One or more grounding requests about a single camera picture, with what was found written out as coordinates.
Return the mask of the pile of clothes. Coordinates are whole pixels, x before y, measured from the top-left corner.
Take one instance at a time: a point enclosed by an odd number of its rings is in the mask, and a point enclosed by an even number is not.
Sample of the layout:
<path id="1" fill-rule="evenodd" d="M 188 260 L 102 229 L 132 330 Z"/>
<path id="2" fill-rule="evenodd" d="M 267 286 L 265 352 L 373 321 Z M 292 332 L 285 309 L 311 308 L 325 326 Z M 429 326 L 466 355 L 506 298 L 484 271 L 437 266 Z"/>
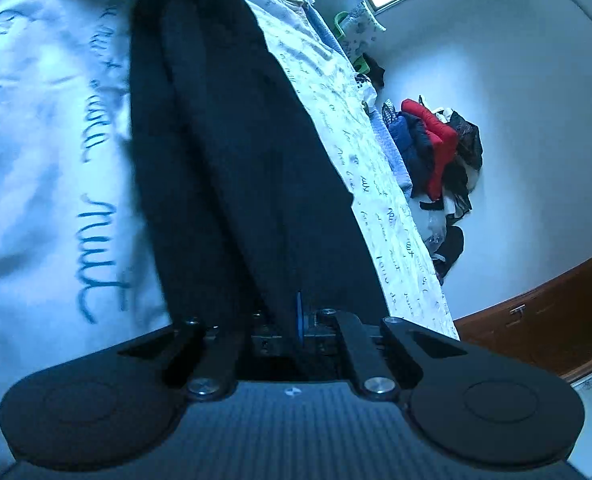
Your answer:
<path id="1" fill-rule="evenodd" d="M 442 281 L 464 250 L 458 222 L 473 209 L 470 194 L 482 171 L 479 129 L 452 108 L 430 110 L 422 98 L 399 107 L 387 100 L 381 117 L 410 174 L 407 203 Z"/>

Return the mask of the black pants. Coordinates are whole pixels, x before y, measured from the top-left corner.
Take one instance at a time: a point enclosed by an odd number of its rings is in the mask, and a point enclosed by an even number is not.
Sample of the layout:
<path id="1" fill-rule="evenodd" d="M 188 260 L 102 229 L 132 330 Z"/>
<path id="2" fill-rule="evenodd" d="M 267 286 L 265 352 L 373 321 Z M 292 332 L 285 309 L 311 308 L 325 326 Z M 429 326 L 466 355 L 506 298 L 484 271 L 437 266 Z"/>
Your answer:
<path id="1" fill-rule="evenodd" d="M 296 362 L 302 313 L 387 314 L 353 198 L 245 0 L 135 0 L 139 203 L 174 323 L 261 311 Z"/>

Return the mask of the floral pillow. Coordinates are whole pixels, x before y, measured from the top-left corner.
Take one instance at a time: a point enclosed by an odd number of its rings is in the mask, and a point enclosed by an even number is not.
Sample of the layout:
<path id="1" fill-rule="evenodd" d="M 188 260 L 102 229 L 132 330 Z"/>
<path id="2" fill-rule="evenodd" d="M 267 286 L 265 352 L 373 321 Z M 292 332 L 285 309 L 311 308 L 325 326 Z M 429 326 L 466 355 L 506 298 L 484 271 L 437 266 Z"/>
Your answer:
<path id="1" fill-rule="evenodd" d="M 371 8 L 361 1 L 350 11 L 335 15 L 333 32 L 351 62 L 360 58 L 386 32 Z"/>

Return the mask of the brown wooden door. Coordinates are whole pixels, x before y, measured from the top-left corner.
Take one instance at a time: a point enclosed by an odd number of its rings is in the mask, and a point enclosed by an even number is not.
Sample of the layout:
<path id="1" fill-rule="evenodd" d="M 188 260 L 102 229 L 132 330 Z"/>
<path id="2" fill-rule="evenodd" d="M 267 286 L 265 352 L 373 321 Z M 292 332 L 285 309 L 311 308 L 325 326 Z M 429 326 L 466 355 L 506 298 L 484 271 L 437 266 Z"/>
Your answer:
<path id="1" fill-rule="evenodd" d="M 592 258 L 456 320 L 461 339 L 574 382 L 592 373 Z"/>

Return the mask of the light blue quilted mattress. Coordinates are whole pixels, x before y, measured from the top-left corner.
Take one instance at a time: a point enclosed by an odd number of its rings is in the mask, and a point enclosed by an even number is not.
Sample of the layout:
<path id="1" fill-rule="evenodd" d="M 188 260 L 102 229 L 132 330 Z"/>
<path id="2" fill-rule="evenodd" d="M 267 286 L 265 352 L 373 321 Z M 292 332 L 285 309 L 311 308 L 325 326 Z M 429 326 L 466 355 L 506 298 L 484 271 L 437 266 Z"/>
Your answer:
<path id="1" fill-rule="evenodd" d="M 340 47 L 338 40 L 321 17 L 321 14 L 310 3 L 305 4 L 305 16 L 321 38 L 323 44 L 338 52 L 343 58 L 348 58 L 345 51 Z M 381 117 L 381 113 L 376 109 L 376 90 L 373 84 L 367 81 L 366 76 L 357 75 L 354 79 L 357 81 L 362 107 L 366 116 L 369 117 L 369 123 L 371 124 L 375 139 L 387 159 L 399 188 L 401 188 L 405 197 L 410 198 L 413 188 L 412 180 L 410 174 L 407 172 L 407 166 L 405 166 L 403 158 L 385 125 L 384 119 Z"/>

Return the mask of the white bedsheet with blue script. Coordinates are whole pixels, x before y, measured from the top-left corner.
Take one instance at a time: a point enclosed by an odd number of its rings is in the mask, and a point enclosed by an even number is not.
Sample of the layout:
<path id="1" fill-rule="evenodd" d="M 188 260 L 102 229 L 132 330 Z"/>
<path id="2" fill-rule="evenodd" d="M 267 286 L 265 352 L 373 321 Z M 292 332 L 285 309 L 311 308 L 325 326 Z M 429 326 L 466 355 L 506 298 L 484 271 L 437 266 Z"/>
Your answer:
<path id="1" fill-rule="evenodd" d="M 389 312 L 455 337 L 354 69 L 305 16 L 313 0 L 246 2 L 353 194 Z M 0 400 L 169 321 L 128 157 L 132 4 L 0 0 Z M 11 463 L 0 432 L 0 474 Z"/>

